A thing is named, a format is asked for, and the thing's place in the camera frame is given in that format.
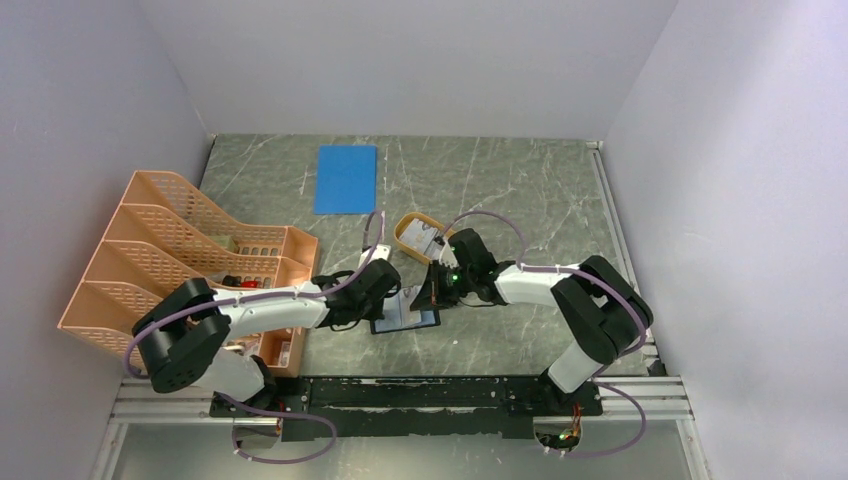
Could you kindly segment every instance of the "blue folder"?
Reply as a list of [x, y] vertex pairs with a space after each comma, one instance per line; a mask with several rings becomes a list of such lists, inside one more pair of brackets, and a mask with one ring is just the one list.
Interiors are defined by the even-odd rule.
[[370, 213], [377, 208], [377, 147], [323, 145], [315, 174], [316, 215]]

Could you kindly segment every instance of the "floor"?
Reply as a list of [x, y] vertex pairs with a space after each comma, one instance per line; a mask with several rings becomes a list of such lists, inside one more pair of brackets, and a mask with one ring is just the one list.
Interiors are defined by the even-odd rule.
[[[396, 136], [219, 135], [201, 190], [245, 223], [295, 225], [319, 238], [320, 272], [355, 268], [364, 215], [313, 215], [317, 150], [324, 144], [378, 147], [377, 205], [386, 233], [406, 213], [447, 222], [471, 209], [493, 210], [524, 231], [530, 264], [577, 263], [600, 254], [620, 265], [609, 212], [582, 141]], [[498, 260], [519, 243], [497, 220], [472, 218]], [[392, 264], [405, 285], [426, 267], [400, 252]], [[309, 332], [301, 373], [307, 375], [538, 374], [573, 342], [559, 311], [511, 305], [442, 312], [442, 325], [371, 335]], [[607, 375], [645, 375], [633, 354]]]

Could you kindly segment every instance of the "black mounting base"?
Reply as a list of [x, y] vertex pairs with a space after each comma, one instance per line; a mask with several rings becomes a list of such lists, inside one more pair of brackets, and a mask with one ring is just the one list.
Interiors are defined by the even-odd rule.
[[[587, 382], [565, 397], [535, 376], [481, 377], [300, 377], [277, 379], [272, 410], [291, 409], [326, 417], [341, 437], [473, 435], [532, 439], [533, 417], [571, 416], [578, 404], [584, 416], [603, 413], [598, 387]], [[212, 401], [212, 417], [244, 417], [226, 401]], [[286, 420], [284, 441], [329, 436], [315, 422]]]

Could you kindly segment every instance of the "metal frame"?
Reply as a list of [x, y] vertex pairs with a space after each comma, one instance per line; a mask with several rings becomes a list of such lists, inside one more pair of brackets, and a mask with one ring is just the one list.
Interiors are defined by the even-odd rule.
[[[633, 271], [630, 253], [609, 188], [606, 171], [597, 148], [589, 146], [592, 168], [601, 191], [607, 221], [613, 237], [613, 246], [619, 260], [622, 275], [636, 291], [639, 286]], [[653, 335], [648, 329], [648, 341], [642, 354], [659, 358]], [[649, 421], [666, 420], [677, 423], [680, 442], [692, 480], [710, 480], [711, 473], [695, 426], [695, 418], [689, 406], [689, 398], [680, 377], [603, 377], [604, 383], [615, 386], [632, 395], [645, 410]], [[638, 421], [635, 407], [613, 392], [601, 390], [604, 414], [599, 417], [584, 417], [584, 421]], [[109, 480], [115, 471], [127, 430], [132, 424], [155, 425], [252, 425], [273, 426], [274, 418], [211, 418], [208, 415], [212, 392], [189, 387], [176, 393], [162, 395], [153, 391], [146, 380], [124, 379], [112, 408], [112, 414], [103, 436], [100, 453], [92, 471], [92, 480]], [[539, 417], [535, 423], [566, 422], [568, 417]]]

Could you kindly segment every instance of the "white wall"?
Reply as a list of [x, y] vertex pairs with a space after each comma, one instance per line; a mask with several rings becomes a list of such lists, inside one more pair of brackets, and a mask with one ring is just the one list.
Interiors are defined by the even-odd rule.
[[848, 478], [848, 3], [681, 0], [604, 157], [716, 479]]
[[208, 138], [132, 0], [0, 4], [0, 473], [88, 478], [117, 359], [56, 324], [134, 169]]
[[602, 138], [676, 0], [141, 0], [213, 132]]

